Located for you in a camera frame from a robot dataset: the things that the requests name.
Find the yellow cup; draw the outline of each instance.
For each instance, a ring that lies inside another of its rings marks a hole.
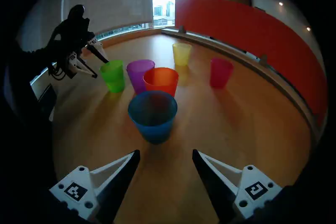
[[[173,54],[175,65],[187,66],[190,58],[192,46],[184,43],[173,44]]]

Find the red partition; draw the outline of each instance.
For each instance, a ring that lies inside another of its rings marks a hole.
[[[295,86],[321,124],[328,106],[327,82],[308,45],[278,19],[227,0],[176,0],[175,26],[214,37],[267,62]]]

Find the orange cup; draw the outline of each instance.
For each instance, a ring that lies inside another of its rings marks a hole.
[[[153,68],[144,74],[147,91],[160,90],[175,96],[179,74],[167,67]]]

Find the green cup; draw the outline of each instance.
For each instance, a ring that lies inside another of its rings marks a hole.
[[[113,60],[107,62],[100,67],[102,74],[110,92],[121,92],[125,88],[125,80],[123,77],[123,62],[121,60]]]

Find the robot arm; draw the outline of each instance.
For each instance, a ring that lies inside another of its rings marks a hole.
[[[82,219],[101,224],[113,222],[140,161],[140,151],[89,171],[78,166],[49,191]]]
[[[60,35],[59,42],[64,52],[52,61],[56,62],[56,67],[51,62],[48,64],[49,74],[57,80],[62,80],[65,75],[72,79],[78,72],[90,74],[93,78],[97,77],[81,57],[82,48],[85,46],[102,62],[108,62],[102,43],[96,39],[93,32],[88,31],[89,19],[84,19],[83,14],[83,5],[74,6],[68,18],[55,28],[48,42],[47,48],[57,42],[56,37]]]
[[[192,160],[221,224],[250,221],[282,191],[253,165],[239,170],[198,150]]]

